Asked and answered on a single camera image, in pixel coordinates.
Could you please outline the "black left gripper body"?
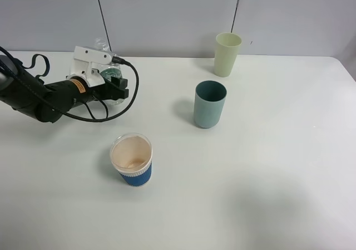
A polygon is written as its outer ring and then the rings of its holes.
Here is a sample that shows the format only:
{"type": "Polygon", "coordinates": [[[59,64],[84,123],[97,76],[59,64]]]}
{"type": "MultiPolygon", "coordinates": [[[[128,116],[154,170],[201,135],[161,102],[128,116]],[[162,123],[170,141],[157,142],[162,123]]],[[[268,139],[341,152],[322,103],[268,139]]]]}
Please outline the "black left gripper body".
{"type": "Polygon", "coordinates": [[[106,84],[89,87],[87,82],[78,76],[67,79],[65,84],[69,87],[71,97],[77,102],[105,101],[111,98],[110,89],[106,84]]]}

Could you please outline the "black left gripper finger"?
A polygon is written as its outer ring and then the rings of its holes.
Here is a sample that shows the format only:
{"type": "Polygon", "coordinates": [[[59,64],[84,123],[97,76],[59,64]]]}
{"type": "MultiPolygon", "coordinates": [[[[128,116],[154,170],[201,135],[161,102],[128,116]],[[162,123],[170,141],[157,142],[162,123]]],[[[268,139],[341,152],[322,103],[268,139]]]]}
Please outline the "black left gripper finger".
{"type": "Polygon", "coordinates": [[[117,101],[119,99],[125,100],[128,96],[129,89],[109,89],[107,99],[113,101],[117,101]]]}
{"type": "Polygon", "coordinates": [[[126,89],[128,80],[122,77],[111,77],[111,82],[119,89],[126,89]]]}

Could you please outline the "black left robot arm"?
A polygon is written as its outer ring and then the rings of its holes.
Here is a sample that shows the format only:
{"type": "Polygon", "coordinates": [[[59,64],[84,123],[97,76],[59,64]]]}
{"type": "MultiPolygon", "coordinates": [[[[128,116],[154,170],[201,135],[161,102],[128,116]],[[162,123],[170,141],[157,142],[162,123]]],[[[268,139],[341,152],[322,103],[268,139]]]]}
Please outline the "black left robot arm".
{"type": "Polygon", "coordinates": [[[116,115],[106,115],[103,119],[70,114],[70,110],[80,105],[87,106],[91,101],[104,104],[106,100],[125,100],[129,96],[127,80],[122,77],[104,77],[96,65],[134,66],[113,53],[76,48],[71,72],[65,80],[45,84],[43,78],[50,71],[50,61],[43,57],[46,68],[43,74],[33,76],[23,62],[1,49],[1,101],[13,110],[32,117],[40,122],[54,123],[62,116],[84,122],[106,122],[124,114],[127,105],[116,115]]]}

